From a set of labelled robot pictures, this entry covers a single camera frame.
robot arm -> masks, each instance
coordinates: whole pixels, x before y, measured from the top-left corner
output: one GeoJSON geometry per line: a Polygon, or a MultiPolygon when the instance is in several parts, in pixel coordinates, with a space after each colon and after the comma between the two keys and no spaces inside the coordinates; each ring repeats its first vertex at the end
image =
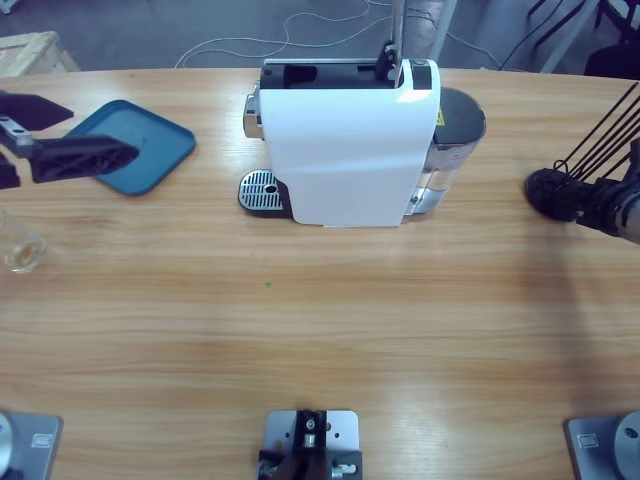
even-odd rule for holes
{"type": "MultiPolygon", "coordinates": [[[[0,144],[31,164],[35,183],[111,173],[131,163],[138,149],[106,135],[36,140],[40,131],[73,112],[38,95],[0,91],[0,144]]],[[[20,186],[15,166],[0,152],[0,190],[20,186]]]]}
{"type": "Polygon", "coordinates": [[[536,210],[640,245],[640,96],[610,120],[637,86],[636,82],[627,90],[566,159],[529,176],[525,193],[536,210]],[[570,165],[574,154],[608,122],[608,129],[587,153],[570,165]],[[625,165],[622,179],[612,179],[625,165]],[[596,175],[594,183],[587,182],[596,175]]]}

black cable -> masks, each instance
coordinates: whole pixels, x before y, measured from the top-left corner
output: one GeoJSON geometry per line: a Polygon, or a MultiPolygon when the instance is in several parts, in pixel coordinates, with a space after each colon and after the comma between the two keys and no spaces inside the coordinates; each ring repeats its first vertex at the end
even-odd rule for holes
{"type": "Polygon", "coordinates": [[[511,60],[511,57],[513,57],[513,54],[514,54],[514,53],[516,53],[516,51],[518,50],[518,48],[520,48],[520,45],[522,45],[524,42],[526,42],[526,41],[529,39],[529,37],[531,37],[531,35],[533,35],[534,33],[536,33],[538,30],[540,30],[542,27],[544,27],[544,25],[545,25],[549,20],[551,20],[551,17],[553,17],[553,15],[558,11],[558,9],[560,8],[560,5],[562,5],[562,2],[564,2],[564,0],[560,0],[560,1],[558,2],[558,4],[556,5],[556,8],[554,8],[554,9],[553,9],[553,11],[549,14],[549,16],[548,16],[547,18],[545,18],[545,19],[543,20],[543,22],[542,22],[540,25],[538,25],[536,28],[534,28],[533,30],[531,30],[527,35],[525,35],[525,37],[524,37],[522,40],[520,40],[520,42],[518,42],[518,44],[517,44],[515,47],[513,47],[513,50],[511,50],[511,53],[509,54],[509,56],[507,57],[507,59],[506,59],[504,62],[502,62],[502,65],[500,65],[500,68],[498,68],[498,71],[499,71],[499,72],[504,68],[504,66],[507,64],[507,62],[508,62],[509,60],[511,60]]]}

white cable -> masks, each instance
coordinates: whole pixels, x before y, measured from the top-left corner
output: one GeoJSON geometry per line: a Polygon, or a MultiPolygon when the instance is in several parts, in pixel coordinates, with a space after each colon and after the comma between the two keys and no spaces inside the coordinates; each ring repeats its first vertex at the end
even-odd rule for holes
{"type": "MultiPolygon", "coordinates": [[[[366,4],[366,8],[364,10],[364,12],[358,14],[358,15],[353,15],[351,17],[346,17],[346,18],[329,18],[329,17],[324,17],[322,15],[318,15],[317,13],[310,13],[310,12],[302,12],[302,13],[296,13],[294,15],[291,15],[289,17],[287,17],[287,19],[284,21],[284,31],[285,31],[285,40],[264,40],[264,39],[260,39],[260,38],[251,38],[251,37],[225,37],[225,38],[214,38],[211,40],[207,40],[205,42],[199,43],[198,45],[196,45],[195,47],[190,48],[189,50],[187,50],[185,53],[182,54],[182,56],[178,59],[178,61],[176,62],[176,64],[174,65],[173,68],[184,68],[186,66],[187,61],[189,61],[191,58],[195,57],[196,55],[200,55],[201,53],[226,53],[228,55],[233,55],[236,57],[241,57],[241,58],[267,58],[270,57],[272,55],[276,55],[278,53],[280,53],[281,51],[283,51],[285,48],[287,48],[288,46],[293,46],[293,47],[306,47],[306,48],[326,48],[326,47],[333,47],[335,45],[340,45],[342,43],[346,43],[349,40],[352,40],[354,38],[356,38],[357,36],[361,35],[363,32],[367,31],[368,29],[370,29],[371,27],[377,25],[380,22],[389,20],[391,17],[383,17],[383,18],[379,18],[378,20],[370,23],[369,25],[367,25],[366,27],[362,28],[361,30],[359,30],[358,32],[354,33],[353,35],[348,36],[347,38],[344,38],[342,40],[338,40],[336,42],[332,42],[332,43],[326,43],[326,44],[305,44],[305,43],[295,43],[295,42],[291,42],[291,35],[289,33],[289,22],[291,20],[293,20],[294,18],[297,17],[302,17],[302,16],[308,16],[308,17],[315,17],[315,18],[319,18],[321,20],[325,20],[327,22],[334,22],[334,23],[338,23],[338,22],[347,22],[349,20],[355,20],[357,18],[362,18],[364,17],[367,13],[369,13],[369,11],[371,10],[371,6],[378,6],[378,7],[391,7],[391,4],[388,3],[381,3],[381,2],[376,2],[373,0],[364,0],[365,4],[366,4]],[[226,49],[222,49],[222,48],[214,48],[214,49],[206,49],[206,50],[198,50],[199,48],[204,47],[205,45],[210,45],[212,43],[217,43],[217,42],[223,42],[223,41],[248,41],[248,42],[255,42],[255,43],[262,43],[262,44],[269,44],[269,45],[280,45],[280,48],[274,50],[273,52],[269,52],[269,53],[265,53],[265,54],[261,54],[261,55],[247,55],[247,54],[242,54],[242,53],[238,53],[238,52],[234,52],[231,50],[226,50],[226,49]]],[[[422,18],[425,20],[428,20],[429,22],[431,22],[431,24],[436,28],[440,28],[440,25],[438,25],[438,23],[435,21],[435,19],[433,18],[433,15],[431,14],[431,12],[429,12],[428,10],[423,10],[420,8],[415,8],[415,7],[409,7],[409,10],[413,10],[419,13],[422,13],[425,16],[420,16],[420,15],[410,15],[410,17],[414,17],[414,18],[422,18]]],[[[455,35],[453,35],[452,33],[447,32],[447,36],[452,38],[453,40],[462,43],[463,45],[476,50],[478,52],[482,52],[484,53],[487,57],[489,57],[491,59],[491,61],[496,65],[496,66],[500,66],[500,62],[498,62],[496,60],[496,58],[491,54],[491,52],[489,52],[488,50],[485,50],[484,48],[478,47],[476,45],[473,45],[469,42],[467,42],[466,40],[463,40],[462,38],[459,38],[455,35]]]]}
{"type": "MultiPolygon", "coordinates": [[[[193,48],[190,48],[189,50],[187,50],[181,57],[180,59],[176,62],[175,66],[173,68],[178,68],[180,67],[180,64],[182,63],[182,66],[184,67],[184,64],[186,63],[187,60],[189,60],[191,57],[194,57],[196,55],[199,55],[200,53],[204,53],[204,51],[201,52],[196,52],[194,54],[191,54],[191,52],[193,52],[194,50],[197,50],[198,48],[204,47],[205,45],[209,45],[211,43],[217,43],[217,42],[222,42],[225,40],[229,40],[229,41],[250,41],[250,42],[256,42],[256,43],[268,43],[268,44],[276,44],[276,45],[282,45],[279,49],[264,54],[264,55],[244,55],[244,54],[240,54],[237,52],[232,52],[229,50],[222,50],[222,49],[214,49],[214,50],[209,50],[209,51],[214,51],[214,52],[219,52],[219,53],[228,53],[230,55],[235,55],[237,57],[242,57],[242,58],[266,58],[266,57],[270,57],[272,55],[276,55],[278,53],[280,53],[281,51],[283,51],[288,45],[293,45],[293,46],[304,46],[304,47],[311,47],[314,48],[313,46],[310,45],[295,45],[289,42],[291,36],[289,34],[289,22],[291,20],[293,20],[294,18],[297,17],[303,17],[303,16],[308,16],[308,17],[315,17],[315,18],[319,18],[321,20],[325,20],[328,22],[347,22],[349,20],[355,20],[357,18],[361,18],[364,17],[367,13],[369,13],[369,10],[371,10],[371,4],[369,3],[369,0],[364,0],[364,3],[366,4],[366,8],[364,10],[364,12],[358,14],[358,15],[353,15],[351,17],[346,17],[346,18],[329,18],[329,17],[324,17],[322,15],[318,15],[317,13],[310,13],[310,12],[302,12],[302,13],[296,13],[294,15],[291,15],[289,17],[287,17],[287,19],[284,21],[284,32],[285,32],[285,36],[286,39],[284,41],[282,40],[263,40],[260,38],[214,38],[212,40],[207,40],[206,42],[202,42],[198,45],[196,45],[193,48]]],[[[365,29],[363,29],[361,32],[359,32],[357,35],[359,35],[360,33],[362,33],[363,31],[365,31],[367,28],[375,25],[376,23],[378,23],[380,20],[368,25],[368,27],[365,27],[365,29]]],[[[334,45],[339,45],[340,43],[343,43],[345,41],[349,41],[351,40],[351,38],[354,38],[353,36],[349,37],[348,39],[345,40],[341,40],[339,42],[334,43],[334,45]]]]}
{"type": "Polygon", "coordinates": [[[236,57],[241,57],[241,58],[266,58],[266,57],[270,57],[272,55],[275,55],[276,53],[280,53],[282,50],[284,50],[288,46],[291,46],[291,47],[306,47],[306,48],[333,47],[334,45],[340,45],[342,43],[348,42],[349,40],[352,40],[355,37],[357,37],[358,35],[362,34],[363,32],[369,30],[374,25],[376,25],[376,24],[378,24],[380,22],[383,22],[385,20],[390,20],[390,19],[391,19],[391,17],[379,18],[375,22],[370,23],[369,25],[367,25],[366,27],[364,27],[360,31],[354,33],[353,35],[348,36],[347,38],[343,38],[342,40],[338,40],[338,41],[332,42],[332,43],[325,43],[325,44],[295,43],[295,42],[289,42],[289,41],[283,41],[283,40],[261,40],[261,39],[258,39],[258,38],[217,38],[217,39],[214,39],[214,40],[217,40],[217,41],[220,41],[220,40],[250,40],[250,41],[258,42],[258,43],[268,43],[268,44],[282,45],[282,47],[280,47],[278,50],[276,50],[274,52],[265,53],[265,54],[261,54],[261,55],[245,55],[243,53],[232,52],[231,50],[225,50],[223,48],[211,48],[211,49],[206,49],[206,50],[198,50],[197,52],[194,52],[194,53],[191,53],[191,54],[187,55],[186,58],[184,58],[184,60],[181,59],[180,61],[182,62],[182,67],[184,68],[185,63],[187,62],[187,60],[189,60],[190,58],[195,57],[196,55],[200,55],[201,53],[226,53],[226,54],[233,55],[233,56],[236,56],[236,57]]]}

gray floor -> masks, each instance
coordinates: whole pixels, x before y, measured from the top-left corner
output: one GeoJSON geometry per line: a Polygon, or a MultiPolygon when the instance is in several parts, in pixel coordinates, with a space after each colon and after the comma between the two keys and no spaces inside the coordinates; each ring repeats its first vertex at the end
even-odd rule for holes
{"type": "MultiPolygon", "coordinates": [[[[553,10],[558,0],[548,0],[529,20],[527,11],[536,0],[459,0],[450,32],[485,48],[503,61],[515,44],[553,10]]],[[[408,0],[439,18],[443,0],[408,0]]],[[[548,23],[552,25],[579,0],[565,0],[548,23]]],[[[365,0],[21,0],[7,16],[0,15],[0,36],[54,30],[83,70],[173,67],[183,52],[212,38],[257,37],[284,39],[283,23],[299,12],[315,12],[331,18],[363,13],[365,0]]],[[[347,22],[327,22],[309,16],[290,22],[291,41],[326,44],[352,35],[390,14],[388,7],[371,6],[366,15],[347,22]]],[[[288,46],[282,57],[374,57],[389,33],[389,20],[381,21],[357,38],[333,47],[288,46]]],[[[533,44],[542,32],[524,43],[506,69],[538,71],[560,40],[556,34],[537,51],[533,44]]],[[[409,18],[405,43],[407,54],[429,56],[435,36],[432,24],[409,18]]],[[[607,21],[598,29],[589,24],[571,47],[559,73],[581,74],[588,56],[617,42],[618,34],[607,21]]],[[[259,55],[278,45],[255,42],[217,42],[208,48],[226,48],[259,55]]],[[[258,58],[239,58],[222,53],[193,57],[190,67],[250,67],[258,58]]],[[[488,68],[495,65],[484,54],[448,39],[439,63],[443,67],[488,68]]]]}

metal pole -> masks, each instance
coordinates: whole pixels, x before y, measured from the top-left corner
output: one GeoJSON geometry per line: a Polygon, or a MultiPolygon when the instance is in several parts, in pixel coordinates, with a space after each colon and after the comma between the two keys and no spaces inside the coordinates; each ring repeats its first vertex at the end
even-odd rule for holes
{"type": "Polygon", "coordinates": [[[444,4],[444,10],[440,15],[440,28],[438,29],[436,41],[433,42],[433,46],[431,47],[431,54],[429,55],[429,58],[436,62],[440,57],[442,46],[444,45],[444,41],[447,38],[447,33],[449,33],[449,25],[451,25],[451,18],[453,17],[453,12],[456,9],[457,3],[458,0],[447,0],[447,3],[444,4]]]}
{"type": "Polygon", "coordinates": [[[402,40],[404,36],[404,16],[407,0],[393,0],[393,30],[391,40],[396,49],[398,63],[402,62],[402,40]]]}
{"type": "Polygon", "coordinates": [[[402,40],[404,37],[404,17],[406,15],[407,0],[393,0],[393,29],[391,41],[396,52],[395,86],[400,84],[402,72],[402,40]]]}

